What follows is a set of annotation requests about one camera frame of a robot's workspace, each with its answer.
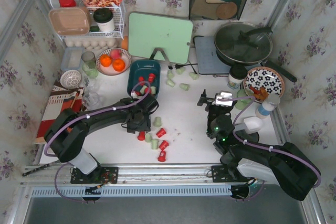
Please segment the teal plastic storage basket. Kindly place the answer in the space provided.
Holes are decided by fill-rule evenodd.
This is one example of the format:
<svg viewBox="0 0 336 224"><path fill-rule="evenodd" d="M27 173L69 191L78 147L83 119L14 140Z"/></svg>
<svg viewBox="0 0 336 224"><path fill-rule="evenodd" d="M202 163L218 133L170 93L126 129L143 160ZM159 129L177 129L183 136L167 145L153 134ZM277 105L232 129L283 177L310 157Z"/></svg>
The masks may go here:
<svg viewBox="0 0 336 224"><path fill-rule="evenodd" d="M156 75L153 83L148 82L148 77L150 73L154 73ZM150 84L150 86L156 87L156 94L154 96L155 98L157 98L158 93L160 91L160 77L161 77L160 64L155 60L136 60L135 62L131 63L127 85L128 95L131 95L132 89L139 83L138 81L139 77L143 77L144 80ZM136 87L135 91L140 92L143 86L148 87L148 84L143 81L140 85Z"/></svg>

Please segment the white plastic scoop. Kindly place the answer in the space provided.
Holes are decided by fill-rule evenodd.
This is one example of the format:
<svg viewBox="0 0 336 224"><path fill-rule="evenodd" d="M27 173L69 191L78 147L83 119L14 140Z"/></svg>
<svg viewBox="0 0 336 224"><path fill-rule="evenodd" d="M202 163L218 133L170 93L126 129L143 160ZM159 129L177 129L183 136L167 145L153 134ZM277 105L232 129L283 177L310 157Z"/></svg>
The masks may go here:
<svg viewBox="0 0 336 224"><path fill-rule="evenodd" d="M235 125L234 132L244 130L247 134L253 134L258 132L263 127L263 125L264 123L262 119L256 116L252 116L243 119L242 123Z"/></svg>

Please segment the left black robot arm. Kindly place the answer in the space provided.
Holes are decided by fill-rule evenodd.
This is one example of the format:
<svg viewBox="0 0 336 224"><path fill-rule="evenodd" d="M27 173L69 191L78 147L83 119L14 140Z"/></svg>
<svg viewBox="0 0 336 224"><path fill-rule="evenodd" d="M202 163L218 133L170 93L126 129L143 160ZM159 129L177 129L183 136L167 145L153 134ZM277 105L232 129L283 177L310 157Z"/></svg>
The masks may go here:
<svg viewBox="0 0 336 224"><path fill-rule="evenodd" d="M100 169L98 161L83 148L85 138L105 127L121 124L128 133L145 131L150 126L150 115L159 103L148 94L141 99L124 98L117 103L93 111L63 110L44 135L45 155L57 157L61 163L70 163L84 175Z"/></svg>

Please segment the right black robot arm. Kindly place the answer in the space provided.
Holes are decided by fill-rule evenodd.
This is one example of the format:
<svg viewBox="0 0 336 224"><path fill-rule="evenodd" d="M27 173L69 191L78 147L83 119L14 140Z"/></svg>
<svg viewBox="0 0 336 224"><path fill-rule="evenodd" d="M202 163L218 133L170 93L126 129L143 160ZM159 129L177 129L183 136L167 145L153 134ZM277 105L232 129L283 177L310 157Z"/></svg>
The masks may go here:
<svg viewBox="0 0 336 224"><path fill-rule="evenodd" d="M214 139L221 154L220 162L232 180L256 178L278 185L288 196L303 201L312 188L321 184L321 172L294 144L267 145L254 142L250 135L237 134L236 119L231 110L238 101L231 95L218 93L214 98L203 92L198 106L207 111L206 135Z"/></svg>

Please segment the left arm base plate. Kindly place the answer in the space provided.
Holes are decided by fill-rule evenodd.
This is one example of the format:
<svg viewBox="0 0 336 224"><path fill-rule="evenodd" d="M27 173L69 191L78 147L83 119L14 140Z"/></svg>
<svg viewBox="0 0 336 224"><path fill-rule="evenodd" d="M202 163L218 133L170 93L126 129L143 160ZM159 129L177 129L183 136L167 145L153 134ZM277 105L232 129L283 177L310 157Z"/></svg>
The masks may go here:
<svg viewBox="0 0 336 224"><path fill-rule="evenodd" d="M98 167L91 174L86 175L78 168L71 171L71 184L116 184L118 180L118 167Z"/></svg>

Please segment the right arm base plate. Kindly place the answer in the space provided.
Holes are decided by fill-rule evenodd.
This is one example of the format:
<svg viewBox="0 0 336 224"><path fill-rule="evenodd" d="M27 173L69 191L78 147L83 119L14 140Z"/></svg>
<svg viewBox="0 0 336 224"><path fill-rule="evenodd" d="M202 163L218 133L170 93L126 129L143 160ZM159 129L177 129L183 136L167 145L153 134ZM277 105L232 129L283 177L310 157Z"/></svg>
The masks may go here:
<svg viewBox="0 0 336 224"><path fill-rule="evenodd" d="M249 181L248 178L242 176L240 173L232 176L228 168L223 165L211 166L211 174L214 183L246 183Z"/></svg>

